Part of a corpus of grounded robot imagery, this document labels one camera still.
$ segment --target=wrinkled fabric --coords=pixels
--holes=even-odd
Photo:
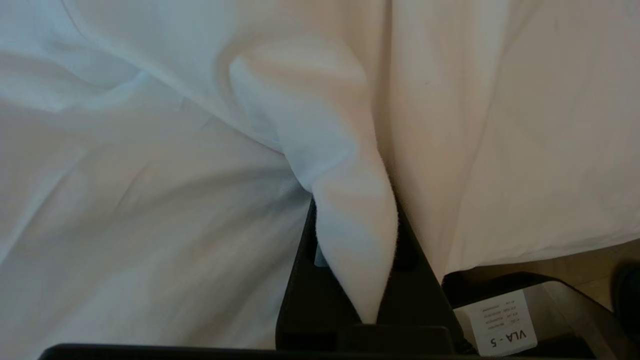
[[[636,0],[0,1],[0,356],[273,347],[309,193],[373,322],[389,178],[439,279],[640,237],[639,33]]]

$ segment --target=black object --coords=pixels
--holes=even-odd
[[[316,207],[312,204],[291,271],[276,348],[393,354],[473,353],[400,210],[396,257],[377,325],[362,325],[328,267],[316,266]]]
[[[278,350],[57,345],[40,360],[491,360],[462,329],[399,209],[396,258],[377,325],[363,325],[328,267],[316,266],[311,205],[276,327]]]
[[[640,263],[625,263],[617,269],[611,304],[629,339],[640,345]]]

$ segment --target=white fabric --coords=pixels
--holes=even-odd
[[[440,278],[639,237],[638,34],[636,0],[0,1],[0,357],[272,347],[304,189],[373,321],[377,149]]]

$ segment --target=label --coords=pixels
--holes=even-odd
[[[538,344],[522,290],[465,306],[481,356],[506,356]]]

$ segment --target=floor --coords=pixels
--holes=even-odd
[[[556,277],[572,285],[592,299],[611,309],[609,286],[618,264],[627,260],[640,261],[640,239],[605,249],[583,252],[530,263],[481,266],[464,272],[471,281],[493,279],[518,271]]]

